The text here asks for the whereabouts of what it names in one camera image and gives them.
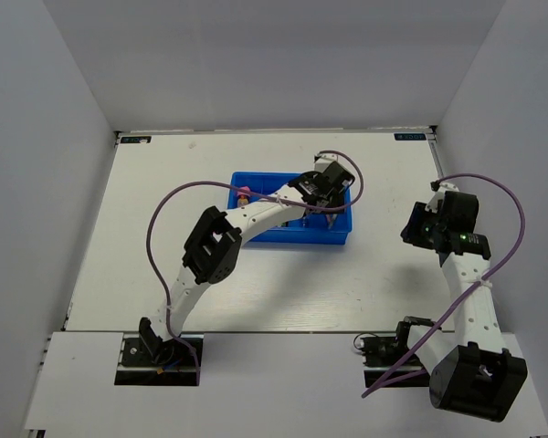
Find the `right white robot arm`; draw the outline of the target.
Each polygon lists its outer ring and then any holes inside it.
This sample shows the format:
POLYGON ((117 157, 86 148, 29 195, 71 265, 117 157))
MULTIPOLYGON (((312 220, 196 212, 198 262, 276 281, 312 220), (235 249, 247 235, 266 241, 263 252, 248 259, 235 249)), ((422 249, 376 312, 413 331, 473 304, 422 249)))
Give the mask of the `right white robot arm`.
POLYGON ((435 251, 455 309, 455 338, 436 322, 407 317, 399 323, 395 355, 429 373, 429 398, 440 410, 502 422, 528 371, 507 349, 492 299, 490 246, 475 233, 478 198, 442 184, 428 203, 416 203, 401 233, 407 244, 435 251))

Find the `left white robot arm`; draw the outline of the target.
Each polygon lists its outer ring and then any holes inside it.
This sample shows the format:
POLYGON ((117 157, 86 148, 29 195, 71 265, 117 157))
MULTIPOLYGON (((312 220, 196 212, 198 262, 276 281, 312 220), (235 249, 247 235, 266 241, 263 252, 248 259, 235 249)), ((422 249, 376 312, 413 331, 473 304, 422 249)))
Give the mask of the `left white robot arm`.
POLYGON ((345 194, 361 179, 358 170, 348 171, 336 160, 320 154, 313 170, 282 184, 272 193, 238 187, 248 203, 221 210, 214 205, 199 216, 184 243, 184 254, 173 283, 167 282, 152 250, 153 229, 163 208, 178 193, 195 186, 183 184, 169 192, 156 206, 147 227, 146 255, 164 293, 156 314, 143 317, 138 334, 143 353, 153 364, 165 365, 173 358, 198 358, 195 347, 182 339, 184 323, 200 297, 234 271, 241 248, 250 240, 308 214, 338 215, 351 206, 345 194))

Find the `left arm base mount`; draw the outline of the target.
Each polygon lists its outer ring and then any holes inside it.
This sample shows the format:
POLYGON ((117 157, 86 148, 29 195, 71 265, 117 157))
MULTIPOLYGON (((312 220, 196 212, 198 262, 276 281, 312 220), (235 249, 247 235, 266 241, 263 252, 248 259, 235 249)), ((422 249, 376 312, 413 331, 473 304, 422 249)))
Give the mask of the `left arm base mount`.
POLYGON ((181 343, 171 340, 155 360, 138 337, 122 340, 115 386, 195 387, 199 382, 195 359, 181 343))

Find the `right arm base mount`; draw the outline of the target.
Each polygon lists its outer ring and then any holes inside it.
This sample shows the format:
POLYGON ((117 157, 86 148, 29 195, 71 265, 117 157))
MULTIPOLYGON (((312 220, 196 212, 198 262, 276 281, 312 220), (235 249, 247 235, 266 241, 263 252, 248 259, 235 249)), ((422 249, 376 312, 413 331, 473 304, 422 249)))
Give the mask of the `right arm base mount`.
MULTIPOLYGON (((370 388, 404 354, 403 350, 397 348, 394 336, 380 336, 369 332, 355 336, 353 349, 363 359, 366 389, 370 388)), ((408 373, 414 373, 414 376, 406 380, 388 383, 385 387, 427 388, 429 386, 429 375, 416 356, 408 359, 388 380, 395 380, 408 373)))

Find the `thin yellow highlighter pen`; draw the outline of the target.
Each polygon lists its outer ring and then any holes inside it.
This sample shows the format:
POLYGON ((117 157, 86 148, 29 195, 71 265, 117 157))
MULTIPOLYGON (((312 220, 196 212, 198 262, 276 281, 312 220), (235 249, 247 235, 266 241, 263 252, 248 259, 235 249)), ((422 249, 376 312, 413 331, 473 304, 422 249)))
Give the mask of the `thin yellow highlighter pen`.
POLYGON ((337 217, 336 214, 327 214, 326 215, 327 225, 328 225, 329 229, 332 229, 332 227, 333 227, 333 225, 336 221, 336 217, 337 217))

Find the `pink glue stick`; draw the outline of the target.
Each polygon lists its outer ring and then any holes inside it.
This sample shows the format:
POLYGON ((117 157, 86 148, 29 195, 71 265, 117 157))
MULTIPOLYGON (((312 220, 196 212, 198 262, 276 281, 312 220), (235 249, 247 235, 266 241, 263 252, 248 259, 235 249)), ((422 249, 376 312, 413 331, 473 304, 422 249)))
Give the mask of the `pink glue stick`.
POLYGON ((237 208, 243 208, 250 203, 250 188, 247 186, 241 187, 240 191, 237 191, 237 208))

